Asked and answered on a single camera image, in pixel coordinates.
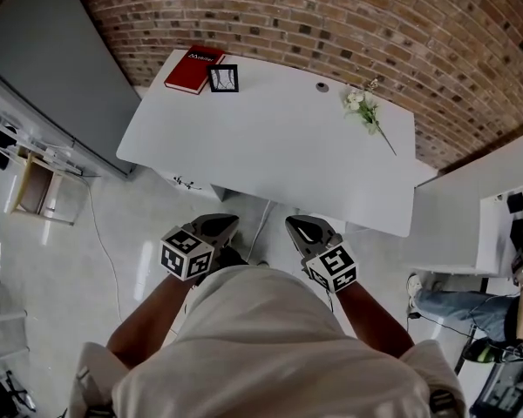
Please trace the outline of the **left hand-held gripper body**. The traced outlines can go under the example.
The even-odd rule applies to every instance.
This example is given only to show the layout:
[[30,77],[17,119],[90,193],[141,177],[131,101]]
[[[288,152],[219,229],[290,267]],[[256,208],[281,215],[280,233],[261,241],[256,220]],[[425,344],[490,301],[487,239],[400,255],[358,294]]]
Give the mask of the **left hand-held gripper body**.
[[211,213],[173,227],[160,239],[160,265],[182,281],[210,274],[218,268],[216,259],[230,245],[239,221],[233,214]]

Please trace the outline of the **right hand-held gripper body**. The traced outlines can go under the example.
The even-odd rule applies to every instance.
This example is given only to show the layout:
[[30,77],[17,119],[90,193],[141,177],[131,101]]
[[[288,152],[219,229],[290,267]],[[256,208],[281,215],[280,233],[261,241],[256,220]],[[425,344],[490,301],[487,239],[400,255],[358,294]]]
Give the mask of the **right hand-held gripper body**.
[[358,264],[350,244],[325,219],[291,215],[285,226],[302,255],[302,270],[329,293],[338,293],[357,280]]

